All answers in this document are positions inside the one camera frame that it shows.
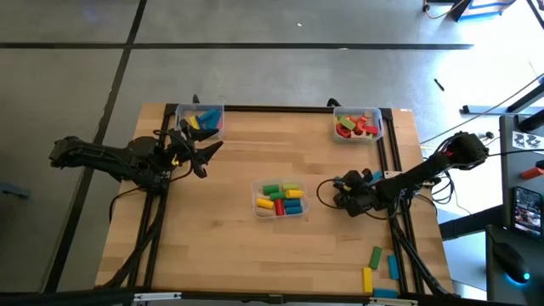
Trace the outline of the grey stand base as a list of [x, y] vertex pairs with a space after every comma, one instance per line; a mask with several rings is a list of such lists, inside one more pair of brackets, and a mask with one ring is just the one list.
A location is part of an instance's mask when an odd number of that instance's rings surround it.
[[463, 115], [510, 115], [513, 111], [506, 106], [464, 105], [460, 113]]

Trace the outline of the paper with black patterns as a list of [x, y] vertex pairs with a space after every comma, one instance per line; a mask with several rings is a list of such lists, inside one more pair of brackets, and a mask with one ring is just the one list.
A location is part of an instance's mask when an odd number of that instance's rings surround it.
[[544, 137], [513, 131], [512, 146], [521, 150], [544, 150]]

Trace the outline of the silver frame bracket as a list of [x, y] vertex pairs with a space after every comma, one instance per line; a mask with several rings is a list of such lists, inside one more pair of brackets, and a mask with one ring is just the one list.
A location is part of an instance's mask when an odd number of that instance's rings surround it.
[[134, 302], [152, 302], [162, 300], [177, 300], [182, 298], [181, 292], [140, 292], [133, 296]]
[[368, 305], [371, 306], [419, 306], [417, 300], [397, 299], [385, 297], [371, 297]]

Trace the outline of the black stand legs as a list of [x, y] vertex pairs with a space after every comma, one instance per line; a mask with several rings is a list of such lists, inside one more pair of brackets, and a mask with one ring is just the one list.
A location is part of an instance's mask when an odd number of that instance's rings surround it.
[[525, 119], [519, 117], [520, 111], [526, 109], [541, 98], [544, 98], [544, 81], [518, 101], [507, 107], [507, 113], [515, 114], [515, 122], [520, 131], [528, 133], [544, 126], [544, 109], [539, 110]]

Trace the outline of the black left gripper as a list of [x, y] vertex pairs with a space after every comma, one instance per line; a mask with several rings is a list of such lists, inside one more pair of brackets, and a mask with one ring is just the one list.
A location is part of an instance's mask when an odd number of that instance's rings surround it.
[[168, 136], [171, 139], [170, 150], [174, 153], [174, 160], [179, 164], [189, 162], [190, 171], [200, 179], [204, 179], [207, 176], [204, 166], [210, 162], [224, 142], [218, 141], [199, 150], [196, 148], [196, 142], [214, 137], [219, 130], [216, 128], [194, 129], [184, 119], [179, 123], [180, 130], [171, 129], [168, 131]]

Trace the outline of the black computer mouse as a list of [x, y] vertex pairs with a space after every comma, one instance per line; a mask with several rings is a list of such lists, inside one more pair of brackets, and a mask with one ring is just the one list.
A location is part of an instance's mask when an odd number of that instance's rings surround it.
[[507, 276], [514, 282], [526, 284], [530, 280], [530, 270], [523, 257], [506, 242], [497, 242], [492, 253]]

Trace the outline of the clear plastic bin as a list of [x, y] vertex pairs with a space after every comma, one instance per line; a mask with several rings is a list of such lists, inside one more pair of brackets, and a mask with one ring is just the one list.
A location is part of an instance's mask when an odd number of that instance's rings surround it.
[[[179, 122], [182, 119], [186, 120], [190, 124], [189, 122], [190, 116], [197, 116], [197, 119], [198, 119], [199, 115], [211, 109], [216, 109], [217, 111], [221, 111], [223, 113], [223, 126], [224, 126], [224, 106], [223, 105], [190, 104], [190, 105], [178, 105], [175, 111], [175, 122], [176, 122], [175, 129], [176, 130], [181, 129]], [[206, 122], [202, 122], [199, 119], [198, 119], [198, 122], [200, 124], [200, 129], [206, 128]], [[222, 137], [223, 137], [223, 129], [219, 129], [219, 132], [211, 139], [220, 140]]]
[[[334, 116], [347, 116], [352, 122], [356, 124], [356, 126], [365, 126], [362, 124], [357, 124], [356, 120], [360, 116], [365, 116], [366, 111], [373, 112], [373, 117], [367, 118], [368, 121], [366, 125], [369, 126], [375, 126], [379, 128], [379, 134], [377, 135], [377, 139], [367, 139], [366, 138], [366, 131], [360, 135], [357, 136], [354, 134], [354, 129], [351, 131], [351, 137], [349, 139], [343, 138], [339, 136], [336, 132], [336, 127], [334, 125]], [[343, 107], [338, 106], [335, 107], [333, 110], [333, 125], [332, 125], [332, 137], [337, 141], [341, 143], [362, 143], [362, 144], [369, 144], [378, 141], [383, 137], [383, 115], [382, 112], [376, 108], [376, 107]]]
[[272, 179], [269, 179], [269, 180], [258, 180], [258, 181], [255, 181], [253, 184], [252, 184], [252, 211], [253, 211], [253, 214], [257, 217], [257, 218], [260, 218], [256, 215], [255, 213], [255, 210], [258, 208], [257, 205], [256, 205], [256, 200], [258, 198], [266, 198], [266, 199], [269, 199], [269, 195], [265, 195], [263, 193], [263, 186], [264, 185], [267, 185], [267, 184], [278, 184], [280, 186], [280, 191], [284, 191], [282, 189], [282, 185], [283, 184], [287, 184], [287, 183], [295, 183], [295, 184], [299, 184], [300, 186], [300, 190], [303, 191], [304, 193], [304, 196], [301, 197], [301, 207], [303, 208], [303, 212], [301, 214], [295, 214], [295, 215], [287, 215], [286, 214], [286, 210], [285, 210], [285, 214], [283, 216], [277, 216], [275, 215], [274, 217], [272, 218], [261, 218], [261, 219], [273, 219], [273, 218], [288, 218], [288, 217], [301, 217], [303, 216], [308, 210], [309, 210], [309, 201], [307, 199], [307, 191], [305, 189], [305, 185], [303, 183], [303, 181], [301, 179], [295, 179], [295, 178], [272, 178]]

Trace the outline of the dark floor object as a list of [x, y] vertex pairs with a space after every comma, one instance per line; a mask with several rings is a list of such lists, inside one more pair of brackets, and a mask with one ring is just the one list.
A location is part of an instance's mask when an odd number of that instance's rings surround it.
[[30, 196], [31, 192], [13, 184], [0, 183], [0, 193], [5, 195], [17, 196], [22, 199], [27, 199]]

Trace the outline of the smartphone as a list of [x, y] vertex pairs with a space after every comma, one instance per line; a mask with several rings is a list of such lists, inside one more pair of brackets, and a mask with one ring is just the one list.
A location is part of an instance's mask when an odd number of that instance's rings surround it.
[[525, 235], [540, 240], [544, 236], [542, 227], [542, 196], [522, 187], [513, 190], [513, 228]]

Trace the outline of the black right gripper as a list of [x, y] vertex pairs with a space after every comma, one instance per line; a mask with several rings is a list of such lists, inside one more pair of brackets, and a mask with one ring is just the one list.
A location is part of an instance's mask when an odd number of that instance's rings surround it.
[[357, 217], [373, 208], [374, 191], [371, 182], [374, 177], [370, 169], [350, 170], [342, 179], [333, 179], [333, 187], [342, 190], [333, 196], [336, 207], [343, 207], [350, 217]]

